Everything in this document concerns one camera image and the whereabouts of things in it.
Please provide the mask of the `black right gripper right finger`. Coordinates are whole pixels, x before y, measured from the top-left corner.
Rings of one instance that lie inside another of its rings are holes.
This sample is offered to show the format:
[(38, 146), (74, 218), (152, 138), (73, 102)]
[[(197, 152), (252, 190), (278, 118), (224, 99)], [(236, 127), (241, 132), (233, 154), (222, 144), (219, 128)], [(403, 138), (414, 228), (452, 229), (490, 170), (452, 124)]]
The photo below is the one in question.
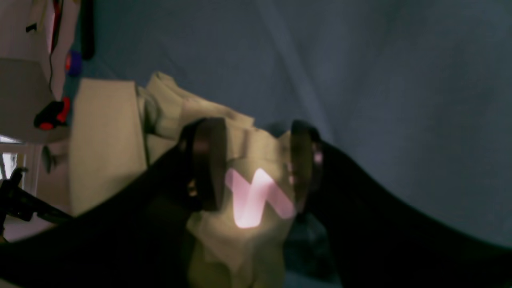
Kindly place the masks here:
[(326, 229), (344, 288), (510, 288), (510, 248), (399, 200), (307, 122), (292, 123), (290, 148), (298, 211)]

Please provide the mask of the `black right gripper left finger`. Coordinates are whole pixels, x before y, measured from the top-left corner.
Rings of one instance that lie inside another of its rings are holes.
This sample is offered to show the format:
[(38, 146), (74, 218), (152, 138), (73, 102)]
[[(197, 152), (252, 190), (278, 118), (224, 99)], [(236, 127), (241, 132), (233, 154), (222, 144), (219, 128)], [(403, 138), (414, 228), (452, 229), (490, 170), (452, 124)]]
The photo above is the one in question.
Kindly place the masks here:
[(21, 288), (187, 288), (192, 213), (222, 205), (223, 118), (187, 125), (174, 148), (112, 198), (41, 234), (1, 245), (1, 278)]

